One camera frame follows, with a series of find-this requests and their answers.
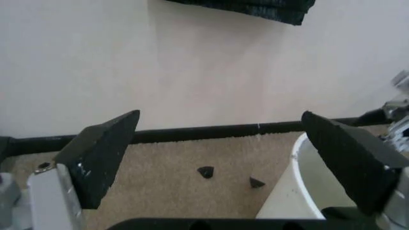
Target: black fabric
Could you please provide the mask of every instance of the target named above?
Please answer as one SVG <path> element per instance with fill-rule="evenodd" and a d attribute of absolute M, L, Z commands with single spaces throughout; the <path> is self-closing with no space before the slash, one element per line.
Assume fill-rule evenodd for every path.
<path fill-rule="evenodd" d="M 380 212 L 409 161 L 368 131 L 305 112 L 311 143 L 366 215 Z"/>
<path fill-rule="evenodd" d="M 168 0 L 301 25 L 315 0 Z"/>

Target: white container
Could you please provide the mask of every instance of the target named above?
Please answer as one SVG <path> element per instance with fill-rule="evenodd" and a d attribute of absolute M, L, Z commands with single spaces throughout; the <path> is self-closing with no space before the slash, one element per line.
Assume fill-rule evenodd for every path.
<path fill-rule="evenodd" d="M 257 219 L 325 219 L 326 207 L 356 204 L 302 134 L 293 146 L 290 164 L 257 214 Z"/>

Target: silver metal part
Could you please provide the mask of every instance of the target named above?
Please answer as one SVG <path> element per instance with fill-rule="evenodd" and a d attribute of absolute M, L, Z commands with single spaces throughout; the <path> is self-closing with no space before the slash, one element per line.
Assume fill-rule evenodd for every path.
<path fill-rule="evenodd" d="M 20 230 L 13 224 L 13 206 L 21 191 L 10 173 L 0 173 L 0 230 Z"/>
<path fill-rule="evenodd" d="M 389 101 L 382 106 L 382 109 L 388 119 L 399 121 L 409 115 L 409 100 Z"/>
<path fill-rule="evenodd" d="M 392 84 L 402 92 L 409 94 L 409 71 L 403 70 L 392 79 Z"/>
<path fill-rule="evenodd" d="M 409 167 L 402 170 L 397 188 L 388 200 L 384 212 L 377 218 L 384 230 L 403 230 L 409 227 Z"/>
<path fill-rule="evenodd" d="M 66 166 L 33 173 L 30 191 L 34 230 L 80 230 L 82 209 Z"/>
<path fill-rule="evenodd" d="M 408 152 L 409 137 L 405 136 L 407 129 L 409 129 L 409 115 L 389 127 L 388 135 L 385 136 L 385 143 L 400 153 Z"/>

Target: black cloth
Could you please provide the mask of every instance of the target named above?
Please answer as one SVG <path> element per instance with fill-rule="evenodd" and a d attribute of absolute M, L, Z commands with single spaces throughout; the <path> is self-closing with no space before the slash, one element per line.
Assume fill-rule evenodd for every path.
<path fill-rule="evenodd" d="M 168 0 L 301 25 L 315 0 Z"/>

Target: black rubber tip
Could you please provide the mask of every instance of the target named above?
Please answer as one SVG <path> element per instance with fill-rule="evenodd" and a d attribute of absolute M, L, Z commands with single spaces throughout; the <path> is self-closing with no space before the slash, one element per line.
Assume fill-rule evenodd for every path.
<path fill-rule="evenodd" d="M 202 177 L 209 179 L 213 177 L 213 171 L 215 170 L 214 167 L 212 166 L 205 166 L 205 167 L 200 167 L 197 169 L 197 171 L 202 175 Z"/>
<path fill-rule="evenodd" d="M 263 187 L 265 183 L 250 177 L 250 185 L 252 188 L 260 188 L 260 187 Z"/>

